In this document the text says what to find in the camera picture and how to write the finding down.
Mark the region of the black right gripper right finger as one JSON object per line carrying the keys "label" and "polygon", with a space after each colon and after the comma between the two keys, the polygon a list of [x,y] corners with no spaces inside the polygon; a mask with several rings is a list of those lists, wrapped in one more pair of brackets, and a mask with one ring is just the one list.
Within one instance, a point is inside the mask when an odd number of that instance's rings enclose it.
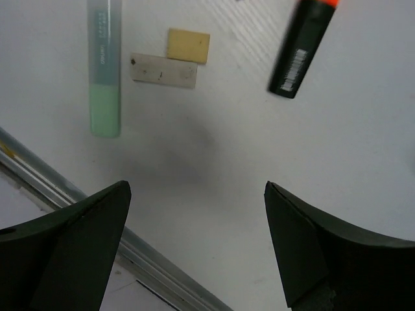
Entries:
{"label": "black right gripper right finger", "polygon": [[290,309],[414,309],[413,241],[343,221],[273,182],[264,197]]}

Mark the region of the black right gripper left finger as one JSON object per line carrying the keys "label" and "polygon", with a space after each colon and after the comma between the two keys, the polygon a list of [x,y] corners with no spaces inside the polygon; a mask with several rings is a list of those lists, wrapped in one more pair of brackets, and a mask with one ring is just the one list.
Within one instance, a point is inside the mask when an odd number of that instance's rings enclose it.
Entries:
{"label": "black right gripper left finger", "polygon": [[99,310],[125,227],[119,181],[68,207],[1,230],[2,310]]}

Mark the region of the grey eraser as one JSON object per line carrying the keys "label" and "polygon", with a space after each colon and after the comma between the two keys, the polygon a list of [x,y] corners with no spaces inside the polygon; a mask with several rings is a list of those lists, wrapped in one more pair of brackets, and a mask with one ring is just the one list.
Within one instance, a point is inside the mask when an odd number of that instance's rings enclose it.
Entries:
{"label": "grey eraser", "polygon": [[132,53],[130,76],[138,82],[194,89],[198,64],[161,56]]}

